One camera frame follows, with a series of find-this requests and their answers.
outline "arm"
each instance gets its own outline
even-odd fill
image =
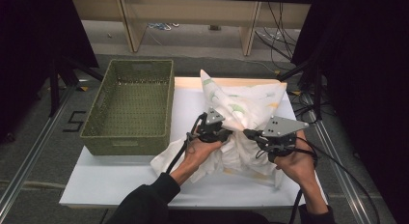
[[[129,193],[106,224],[166,223],[168,203],[180,192],[180,186],[220,147],[220,141],[207,144],[199,139],[193,140],[186,149],[184,160],[171,175],[162,173],[153,184],[141,185]]]
[[[305,139],[303,131],[297,132],[297,137]],[[296,147],[311,151],[310,146],[301,140],[297,140]],[[306,205],[300,207],[303,223],[335,223],[332,210],[325,204],[321,196],[318,182],[315,178],[314,161],[308,154],[294,152],[285,157],[276,157],[274,163],[278,169],[282,169],[286,175],[298,183],[304,193]]]

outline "white cloth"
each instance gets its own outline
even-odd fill
[[[271,84],[220,87],[203,70],[201,79],[207,108],[213,107],[223,115],[223,127],[232,130],[233,134],[219,151],[212,153],[199,167],[190,181],[196,182],[206,174],[229,169],[229,172],[255,171],[270,177],[270,180],[274,180],[278,185],[283,172],[275,169],[276,165],[268,161],[267,154],[256,158],[259,146],[255,141],[247,139],[242,130],[265,128],[283,98],[286,83],[271,80]],[[150,165],[156,174],[166,171],[183,141],[184,139],[180,139],[172,142],[163,153],[151,161]],[[183,158],[184,155],[180,157],[174,170]]]

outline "basket handle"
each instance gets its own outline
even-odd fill
[[[139,146],[136,140],[113,140],[112,146],[114,147],[137,147]]]
[[[154,62],[152,61],[138,61],[133,62],[132,69],[138,71],[152,71],[154,69]]]

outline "metal bracket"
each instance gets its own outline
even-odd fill
[[[207,118],[205,120],[205,123],[207,125],[212,125],[216,124],[218,122],[222,122],[225,120],[225,117],[223,117],[219,112],[217,112],[213,107],[208,108],[207,112]]]
[[[272,116],[267,123],[262,136],[264,137],[282,137],[291,134],[297,130],[307,128],[308,123],[286,119],[278,116]]]

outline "person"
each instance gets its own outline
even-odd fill
[[[297,137],[305,139],[303,131]],[[222,147],[220,141],[204,143],[198,138],[187,147],[184,160],[170,175],[162,173],[151,185],[141,185],[129,193],[120,203],[106,224],[130,223],[224,223],[266,224],[268,220],[250,211],[228,210],[168,210],[168,204],[180,192],[180,186],[198,170],[208,156]],[[310,151],[311,148],[297,139],[296,147]],[[293,152],[288,156],[276,157],[277,168],[297,182],[306,201],[299,207],[303,224],[335,223],[331,207],[321,196],[314,173],[314,161],[309,154]]]

